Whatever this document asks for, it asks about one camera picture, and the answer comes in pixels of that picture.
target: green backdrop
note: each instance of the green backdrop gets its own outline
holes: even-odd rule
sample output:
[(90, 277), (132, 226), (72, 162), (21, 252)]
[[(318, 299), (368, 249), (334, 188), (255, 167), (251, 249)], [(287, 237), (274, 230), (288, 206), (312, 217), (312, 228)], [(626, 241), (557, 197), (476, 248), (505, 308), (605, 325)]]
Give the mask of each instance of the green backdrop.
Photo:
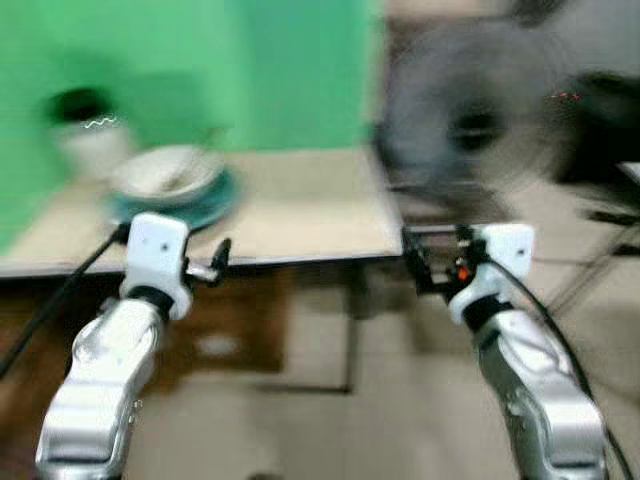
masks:
[(43, 113), (100, 86), (143, 146), (224, 127), (225, 150), (361, 143), (372, 0), (0, 2), (0, 249), (68, 178)]

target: black wire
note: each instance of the black wire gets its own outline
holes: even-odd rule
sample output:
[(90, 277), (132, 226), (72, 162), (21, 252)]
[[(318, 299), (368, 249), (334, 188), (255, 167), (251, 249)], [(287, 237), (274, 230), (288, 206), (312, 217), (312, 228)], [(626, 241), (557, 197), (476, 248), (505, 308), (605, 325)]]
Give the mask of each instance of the black wire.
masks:
[[(587, 375), (584, 369), (582, 368), (582, 365), (580, 364), (578, 357), (576, 356), (573, 348), (567, 341), (566, 337), (564, 336), (560, 328), (558, 328), (558, 325), (556, 324), (555, 320), (553, 319), (553, 317), (551, 316), (547, 308), (542, 304), (542, 302), (540, 302), (540, 300), (536, 298), (536, 296), (531, 292), (531, 290), (529, 290), (527, 286), (524, 283), (522, 283), (522, 281), (518, 277), (516, 277), (513, 273), (511, 273), (504, 265), (494, 260), (489, 255), (486, 255), (484, 260), (486, 263), (489, 263), (493, 265), (495, 268), (497, 268), (498, 270), (500, 270), (500, 272), (505, 277), (507, 277), (507, 279), (511, 281), (516, 287), (518, 287), (518, 290), (520, 290), (527, 297), (527, 299), (529, 299), (529, 301), (536, 307), (536, 309), (540, 312), (540, 314), (542, 315), (542, 319), (545, 325), (547, 326), (547, 328), (551, 330), (553, 335), (556, 337), (556, 339), (560, 342), (564, 350), (567, 352), (567, 355), (571, 360), (571, 365), (573, 367), (574, 373), (576, 375), (576, 378), (578, 380), (580, 387), (582, 388), (584, 393), (586, 393), (589, 396), (589, 398), (591, 398), (591, 400), (595, 402), (593, 390), (591, 390), (591, 385), (589, 384), (589, 379), (587, 378)], [(627, 461), (624, 455), (624, 452), (622, 451), (622, 448), (618, 443), (618, 440), (616, 439), (615, 435), (613, 434), (613, 432), (609, 427), (606, 427), (606, 435), (607, 435), (607, 441), (609, 442), (609, 445), (611, 445), (611, 449), (613, 450), (613, 453), (618, 459), (618, 463), (620, 465), (624, 478), (626, 480), (634, 480), (633, 473), (631, 472), (631, 467), (629, 466), (629, 462)]]
[(24, 351), (25, 347), (33, 337), (34, 333), (45, 322), (50, 320), (58, 310), (64, 305), (64, 302), (69, 297), (69, 294), (74, 288), (77, 287), (78, 282), (87, 269), (102, 255), (111, 245), (115, 242), (125, 241), (129, 234), (129, 225), (121, 224), (116, 230), (109, 236), (100, 247), (87, 258), (82, 265), (80, 265), (74, 272), (67, 277), (65, 282), (58, 290), (49, 298), (47, 303), (40, 309), (40, 311), (31, 318), (18, 340), (9, 349), (9, 352), (0, 362), (0, 380), (4, 379), (7, 375), (18, 356)]

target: floor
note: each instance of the floor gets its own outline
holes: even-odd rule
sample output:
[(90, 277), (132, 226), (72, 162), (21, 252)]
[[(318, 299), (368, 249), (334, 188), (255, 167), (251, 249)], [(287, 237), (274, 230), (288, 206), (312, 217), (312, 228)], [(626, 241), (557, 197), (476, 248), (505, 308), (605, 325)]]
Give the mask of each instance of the floor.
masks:
[[(537, 228), (529, 284), (545, 302), (613, 233), (576, 215), (584, 200), (541, 181), (507, 200)], [(617, 261), (560, 321), (640, 473), (638, 266), (635, 260)], [(253, 385), (264, 378), (250, 374), (190, 377), (172, 395), (145, 400), (127, 477), (517, 478), (502, 416), (476, 367), (467, 332), (450, 322), (442, 300), (418, 300), (409, 282), (374, 272), (372, 284), (376, 314), (361, 324), (354, 395), (259, 392)], [(302, 275), (283, 377), (338, 383), (345, 327), (340, 286), (322, 274)], [(612, 478), (620, 478), (615, 467)]]

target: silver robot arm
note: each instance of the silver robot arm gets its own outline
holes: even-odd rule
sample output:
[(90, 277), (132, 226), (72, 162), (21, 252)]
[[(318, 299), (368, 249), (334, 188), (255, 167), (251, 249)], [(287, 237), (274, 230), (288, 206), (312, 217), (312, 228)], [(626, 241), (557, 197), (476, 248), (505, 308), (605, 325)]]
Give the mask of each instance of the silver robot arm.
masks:
[(76, 336), (71, 369), (44, 419), (36, 451), (39, 478), (119, 478), (142, 402), (171, 321), (191, 308), (190, 283), (216, 285), (229, 258), (225, 240), (211, 266), (188, 261), (188, 227), (155, 214), (131, 225), (121, 299)]
[[(530, 227), (492, 225), (473, 237), (517, 277), (526, 276)], [(473, 279), (450, 297), (449, 310), (454, 322), (466, 323), (474, 333), (478, 363), (500, 401), (520, 477), (605, 479), (605, 425), (574, 380), (566, 352), (513, 307), (511, 286), (497, 269), (486, 263), (473, 269)]]

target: teal plate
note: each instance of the teal plate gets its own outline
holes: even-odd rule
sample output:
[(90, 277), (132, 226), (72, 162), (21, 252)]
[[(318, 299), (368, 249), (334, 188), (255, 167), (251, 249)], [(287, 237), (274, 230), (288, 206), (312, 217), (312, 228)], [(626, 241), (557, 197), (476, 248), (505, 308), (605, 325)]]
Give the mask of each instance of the teal plate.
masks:
[(188, 205), (152, 207), (133, 202), (122, 195), (114, 195), (109, 200), (109, 208), (117, 222), (130, 222), (138, 213), (157, 212), (183, 220), (191, 230), (198, 230), (228, 215), (238, 204), (240, 197), (237, 180), (225, 169), (202, 197)]

